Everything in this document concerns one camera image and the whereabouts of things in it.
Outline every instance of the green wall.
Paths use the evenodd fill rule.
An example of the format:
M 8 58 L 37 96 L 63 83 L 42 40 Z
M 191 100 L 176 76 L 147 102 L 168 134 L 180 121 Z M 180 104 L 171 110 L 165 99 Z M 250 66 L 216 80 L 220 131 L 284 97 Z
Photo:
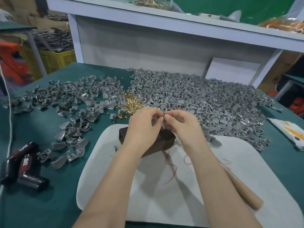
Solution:
M 186 13 L 205 12 L 229 16 L 242 11 L 241 22 L 258 24 L 288 12 L 294 0 L 173 0 Z

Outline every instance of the black tool handle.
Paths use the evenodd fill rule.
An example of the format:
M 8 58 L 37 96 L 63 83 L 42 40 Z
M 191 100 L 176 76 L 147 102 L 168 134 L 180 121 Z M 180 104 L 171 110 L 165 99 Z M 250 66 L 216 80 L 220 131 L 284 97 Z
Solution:
M 31 153 L 24 156 L 20 164 L 17 182 L 37 191 L 42 191 L 49 186 L 50 181 L 38 174 L 36 154 Z
M 14 183 L 18 178 L 18 169 L 22 158 L 29 153 L 36 153 L 38 145 L 35 142 L 26 144 L 9 158 L 4 160 L 1 165 L 0 183 L 7 186 Z

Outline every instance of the forearm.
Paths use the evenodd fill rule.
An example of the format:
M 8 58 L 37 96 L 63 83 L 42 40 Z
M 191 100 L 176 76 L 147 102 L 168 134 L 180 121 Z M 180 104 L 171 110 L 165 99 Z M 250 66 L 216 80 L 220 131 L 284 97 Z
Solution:
M 207 142 L 202 142 L 198 150 L 191 150 L 188 153 L 196 173 L 210 227 L 261 228 Z
M 73 228 L 124 227 L 140 152 L 122 147 Z

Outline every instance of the left hand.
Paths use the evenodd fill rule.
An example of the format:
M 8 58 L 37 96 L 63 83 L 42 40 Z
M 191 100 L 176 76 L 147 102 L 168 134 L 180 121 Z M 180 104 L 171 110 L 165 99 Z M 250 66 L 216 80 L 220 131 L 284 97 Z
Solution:
M 156 107 L 146 106 L 131 116 L 123 147 L 142 156 L 155 142 L 164 121 L 164 114 Z M 158 118 L 152 126 L 152 118 Z

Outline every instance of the white packet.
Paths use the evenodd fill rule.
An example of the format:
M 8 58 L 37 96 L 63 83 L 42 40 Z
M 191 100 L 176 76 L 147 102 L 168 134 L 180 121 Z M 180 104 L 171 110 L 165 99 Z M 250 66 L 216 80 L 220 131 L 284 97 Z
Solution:
M 286 135 L 291 141 L 294 142 L 295 146 L 300 150 L 304 151 L 304 130 L 294 123 L 288 121 L 282 121 L 278 119 L 268 118 L 279 130 Z

